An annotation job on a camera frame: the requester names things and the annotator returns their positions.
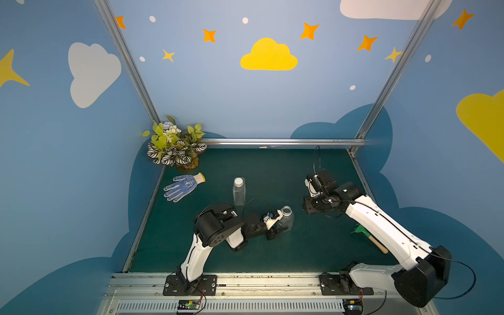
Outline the round clear plastic bottle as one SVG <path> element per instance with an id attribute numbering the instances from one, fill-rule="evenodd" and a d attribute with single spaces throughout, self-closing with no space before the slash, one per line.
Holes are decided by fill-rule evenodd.
<path id="1" fill-rule="evenodd" d="M 295 215 L 290 206 L 283 206 L 280 212 L 282 214 L 282 217 L 277 221 L 278 228 L 282 232 L 288 232 L 292 229 Z"/>

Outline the white bottle cap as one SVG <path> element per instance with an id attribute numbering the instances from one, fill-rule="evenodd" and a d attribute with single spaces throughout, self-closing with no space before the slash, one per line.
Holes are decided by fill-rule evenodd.
<path id="1" fill-rule="evenodd" d="M 241 186 L 243 186 L 243 184 L 244 184 L 244 180 L 243 180 L 243 178 L 241 178 L 241 177 L 237 177 L 237 178 L 235 178 L 235 180 L 234 180 L 234 184 L 235 184 L 237 187 L 241 187 Z"/>

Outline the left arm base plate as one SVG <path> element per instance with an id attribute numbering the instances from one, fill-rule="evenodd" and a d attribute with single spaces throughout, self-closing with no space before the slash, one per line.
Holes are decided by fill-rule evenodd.
<path id="1" fill-rule="evenodd" d="M 188 282 L 182 275 L 169 275 L 165 280 L 163 296 L 215 296 L 217 289 L 216 275 L 202 275 L 193 282 Z"/>

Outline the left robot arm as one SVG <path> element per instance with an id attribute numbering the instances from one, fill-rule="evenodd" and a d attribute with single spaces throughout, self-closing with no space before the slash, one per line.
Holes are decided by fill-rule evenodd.
<path id="1" fill-rule="evenodd" d="M 196 218 L 192 245 L 185 261 L 176 271 L 184 287 L 195 286 L 213 248 L 226 242 L 234 251 L 240 251 L 251 238 L 265 236 L 274 240 L 291 230 L 295 215 L 289 206 L 264 214 L 258 221 L 246 222 L 233 205 L 214 203 Z"/>

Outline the square clear plastic bottle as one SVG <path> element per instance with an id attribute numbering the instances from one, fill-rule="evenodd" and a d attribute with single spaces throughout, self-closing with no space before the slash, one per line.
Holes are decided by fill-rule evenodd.
<path id="1" fill-rule="evenodd" d="M 246 199 L 245 180 L 244 180 L 243 186 L 241 186 L 241 187 L 237 187 L 233 183 L 232 193 L 233 193 L 235 206 L 245 206 L 245 199 Z"/>

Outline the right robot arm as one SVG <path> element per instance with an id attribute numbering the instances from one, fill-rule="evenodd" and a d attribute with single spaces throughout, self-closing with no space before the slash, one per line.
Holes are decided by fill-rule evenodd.
<path id="1" fill-rule="evenodd" d="M 415 307 L 424 307 L 448 283 L 451 253 L 434 248 L 413 235 L 384 212 L 353 183 L 333 181 L 322 169 L 305 179 L 309 195 L 303 208 L 308 214 L 338 211 L 362 225 L 398 261 L 397 265 L 352 262 L 335 277 L 340 290 L 356 294 L 364 288 L 398 293 Z"/>

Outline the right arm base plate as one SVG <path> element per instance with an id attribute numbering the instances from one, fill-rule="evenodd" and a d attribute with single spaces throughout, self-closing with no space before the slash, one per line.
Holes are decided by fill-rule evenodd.
<path id="1" fill-rule="evenodd" d="M 371 287 L 358 287 L 347 274 L 330 274 L 323 272 L 319 275 L 322 295 L 373 295 Z"/>

